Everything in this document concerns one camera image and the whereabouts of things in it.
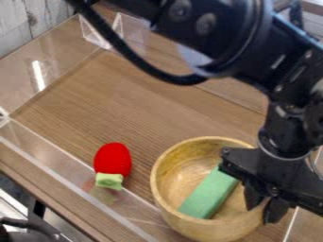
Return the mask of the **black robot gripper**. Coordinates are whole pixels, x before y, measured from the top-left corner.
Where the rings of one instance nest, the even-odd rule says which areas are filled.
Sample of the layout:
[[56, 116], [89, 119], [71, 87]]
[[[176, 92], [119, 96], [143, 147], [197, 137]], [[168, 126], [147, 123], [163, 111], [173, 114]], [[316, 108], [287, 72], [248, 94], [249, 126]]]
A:
[[256, 148], [224, 147], [219, 170], [241, 181], [248, 211], [265, 202], [263, 223], [275, 224], [300, 207], [323, 216], [323, 178], [311, 160], [316, 147], [288, 159]]

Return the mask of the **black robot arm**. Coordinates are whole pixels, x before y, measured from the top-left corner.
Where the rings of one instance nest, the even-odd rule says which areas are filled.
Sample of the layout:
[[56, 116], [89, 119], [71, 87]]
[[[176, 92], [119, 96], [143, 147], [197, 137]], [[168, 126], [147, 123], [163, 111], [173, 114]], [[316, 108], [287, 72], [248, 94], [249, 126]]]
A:
[[284, 18], [275, 0], [107, 0], [183, 47], [193, 72], [172, 75], [131, 49], [84, 0], [65, 0], [125, 59], [155, 78], [191, 86], [231, 77], [268, 99], [252, 149], [224, 148], [219, 169], [241, 181], [247, 208], [278, 222], [300, 207], [323, 216], [323, 174], [311, 154], [323, 146], [323, 43], [304, 30], [300, 7]]

